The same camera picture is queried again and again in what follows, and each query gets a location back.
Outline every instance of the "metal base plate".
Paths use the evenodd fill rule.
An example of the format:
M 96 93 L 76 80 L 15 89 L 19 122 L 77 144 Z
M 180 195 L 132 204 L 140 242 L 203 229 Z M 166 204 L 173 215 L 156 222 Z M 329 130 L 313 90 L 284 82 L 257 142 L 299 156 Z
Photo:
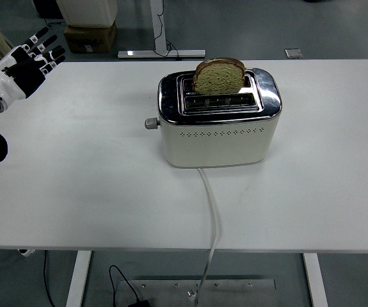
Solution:
M 206 55 L 205 50 L 171 50 L 169 53 L 162 55 L 156 54 L 153 50 L 146 51 L 118 51 L 118 57 L 120 59 L 129 58 L 204 58 Z
M 132 280 L 129 281 L 140 300 L 151 307 L 194 307 L 188 292 L 196 293 L 199 280 Z M 273 279 L 208 279 L 202 286 L 198 305 L 202 307 L 276 307 Z M 116 290 L 116 305 L 128 307 L 136 298 L 125 281 Z

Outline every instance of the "black power adapter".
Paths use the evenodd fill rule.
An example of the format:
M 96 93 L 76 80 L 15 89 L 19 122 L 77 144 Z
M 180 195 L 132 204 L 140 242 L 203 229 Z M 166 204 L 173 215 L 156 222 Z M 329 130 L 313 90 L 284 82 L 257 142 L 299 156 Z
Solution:
M 139 301 L 135 304 L 128 305 L 128 307 L 150 307 L 150 303 L 147 300 Z

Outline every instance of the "white cable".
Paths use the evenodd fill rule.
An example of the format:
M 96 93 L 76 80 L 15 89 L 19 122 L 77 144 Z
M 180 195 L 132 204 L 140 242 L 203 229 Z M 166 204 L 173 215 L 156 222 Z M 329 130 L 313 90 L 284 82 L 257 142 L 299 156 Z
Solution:
M 212 210 L 212 225 L 213 225 L 212 237 L 213 237 L 213 240 L 212 240 L 211 249 L 209 250 L 209 256 L 208 256 L 207 265 L 205 266 L 204 275 L 202 276 L 201 282 L 199 284 L 198 291 L 197 291 L 196 296 L 195 296 L 195 301 L 194 301 L 195 306 L 198 305 L 198 301 L 199 301 L 199 297 L 200 297 L 200 293 L 201 293 L 201 288 L 202 288 L 202 285 L 204 284 L 204 282 L 207 278 L 209 266 L 211 265 L 212 256 L 214 254 L 216 243 L 218 242 L 218 237 L 219 237 L 219 234 L 220 234 L 220 228 L 219 228 L 219 224 L 218 224 L 218 209 L 217 209 L 217 206 L 216 206 L 214 195 L 212 193 L 211 186 L 209 185 L 208 178 L 206 177 L 203 169 L 197 168 L 197 170 L 198 170 L 199 174 L 201 175 L 202 181 L 204 182 L 205 190 L 207 191 L 208 202 L 209 202 L 209 205 L 211 206 L 211 210 Z

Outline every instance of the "power cord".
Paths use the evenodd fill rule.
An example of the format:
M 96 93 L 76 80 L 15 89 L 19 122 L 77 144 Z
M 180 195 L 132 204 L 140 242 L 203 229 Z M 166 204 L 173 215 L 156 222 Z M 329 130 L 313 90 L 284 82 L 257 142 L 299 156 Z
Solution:
M 47 287 L 47 281 L 46 281 L 46 278 L 45 278 L 45 264 L 46 264 L 46 262 L 47 262 L 47 251 L 44 251 L 44 268 L 43 268 L 44 288 L 45 288 L 45 291 L 47 293 L 47 297 L 49 298 L 50 305 L 52 307 L 55 307 L 53 301 L 51 300 L 50 292 L 49 292 L 49 289 Z
M 166 57 L 170 54 L 170 52 L 171 52 L 172 48 L 174 48 L 174 49 L 177 51 L 177 60 L 178 60 L 178 59 L 179 59 L 178 49 L 177 49 L 177 48 L 175 48 L 175 46 L 174 46 L 174 45 L 173 45 L 169 40 L 165 40 L 166 42 L 168 42 L 168 43 L 166 44 L 166 50 L 168 51 L 168 53 L 167 53 L 166 55 L 160 54 L 160 53 L 158 53 L 158 52 L 156 51 L 156 40 L 157 40 L 159 37 L 161 37 L 161 35 L 163 34 L 164 24 L 163 24 L 163 22 L 161 21 L 161 16 L 163 16 L 163 15 L 164 15 L 164 9 L 165 9 L 165 5 L 164 5 L 164 0 L 163 0 L 163 11 L 161 12 L 161 14 L 157 14 L 158 19 L 159 19 L 159 23 L 161 24 L 161 32 L 159 33 L 159 35 L 158 35 L 157 37 L 155 37 L 155 38 L 154 38 L 154 48 L 153 48 L 152 50 L 153 50 L 153 52 L 154 52 L 155 54 L 157 54 L 157 55 L 159 55 L 159 56 L 162 56 L 163 58 L 166 58 Z
M 66 22 L 65 21 L 56 21 L 56 22 L 49 22 L 47 23 L 46 19 L 44 19 L 44 22 L 45 22 L 45 25 L 48 27 L 48 28 L 53 28 L 55 26 L 59 26 L 60 24 L 65 24 Z
M 201 282 L 199 284 L 198 291 L 196 292 L 196 296 L 195 296 L 195 300 L 194 300 L 194 305 L 195 306 L 198 305 L 202 285 L 205 283 L 205 280 L 207 278 L 208 270 L 209 270 L 209 267 L 211 266 L 212 257 L 213 257 L 214 252 L 215 252 L 216 243 L 218 242 L 218 238 L 220 236 L 220 228 L 219 228 L 219 224 L 218 224 L 218 208 L 216 206 L 216 202 L 215 202 L 214 195 L 212 193 L 211 186 L 209 185 L 209 181 L 208 181 L 208 178 L 205 175 L 204 170 L 202 168 L 197 168 L 197 170 L 198 170 L 199 174 L 201 175 L 202 181 L 204 182 L 205 190 L 206 190 L 207 196 L 208 196 L 208 202 L 209 202 L 209 205 L 211 206 L 211 210 L 212 210 L 213 235 L 212 235 L 212 246 L 211 246 L 211 249 L 209 250 L 209 256 L 208 256 L 207 264 L 205 266 L 204 275 L 202 275 L 202 279 L 201 279 Z
M 127 278 L 124 276 L 124 274 L 122 274 L 122 271 L 115 264 L 110 265 L 110 267 L 108 269 L 109 278 L 111 280 L 111 286 L 113 286 L 113 307 L 115 307 L 115 287 L 114 287 L 113 277 L 111 276 L 111 268 L 112 267 L 115 267 L 117 269 L 117 271 L 121 274 L 121 276 L 123 277 L 125 282 L 129 285 L 131 290 L 134 292 L 134 295 L 135 295 L 135 298 L 136 298 L 137 302 L 135 304 L 129 305 L 129 307 L 149 307 L 150 305 L 149 305 L 148 301 L 140 301 L 140 299 L 138 298 L 137 292 L 135 292 L 134 288 L 131 286 L 131 284 L 129 283 Z

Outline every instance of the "cardboard box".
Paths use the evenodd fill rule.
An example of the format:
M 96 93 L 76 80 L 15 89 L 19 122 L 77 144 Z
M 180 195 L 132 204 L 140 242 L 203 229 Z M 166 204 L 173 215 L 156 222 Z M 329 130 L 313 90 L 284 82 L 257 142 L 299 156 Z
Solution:
M 116 35 L 115 22 L 108 28 L 67 26 L 64 31 L 68 47 L 74 53 L 109 52 Z

